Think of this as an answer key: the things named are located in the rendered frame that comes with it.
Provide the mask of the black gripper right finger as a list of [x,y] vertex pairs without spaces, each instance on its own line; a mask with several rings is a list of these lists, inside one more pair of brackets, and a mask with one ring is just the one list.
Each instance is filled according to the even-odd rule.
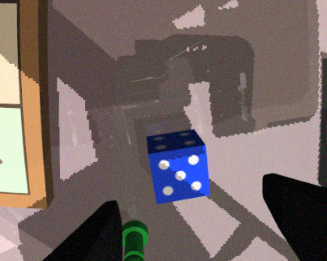
[[327,261],[327,187],[267,173],[262,196],[297,258]]

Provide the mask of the blue die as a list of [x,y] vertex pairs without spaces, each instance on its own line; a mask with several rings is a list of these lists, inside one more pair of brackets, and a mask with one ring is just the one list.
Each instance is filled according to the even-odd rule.
[[193,130],[147,136],[157,203],[209,195],[206,144]]

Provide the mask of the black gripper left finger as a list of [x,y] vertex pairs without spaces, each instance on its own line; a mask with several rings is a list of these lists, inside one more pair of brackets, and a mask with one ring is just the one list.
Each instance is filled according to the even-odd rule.
[[117,200],[103,203],[42,261],[123,261]]

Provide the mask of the green pawn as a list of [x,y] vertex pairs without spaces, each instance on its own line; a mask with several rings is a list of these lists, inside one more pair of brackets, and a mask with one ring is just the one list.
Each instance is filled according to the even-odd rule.
[[128,221],[122,226],[124,261],[144,261],[144,246],[148,240],[147,226],[140,221]]

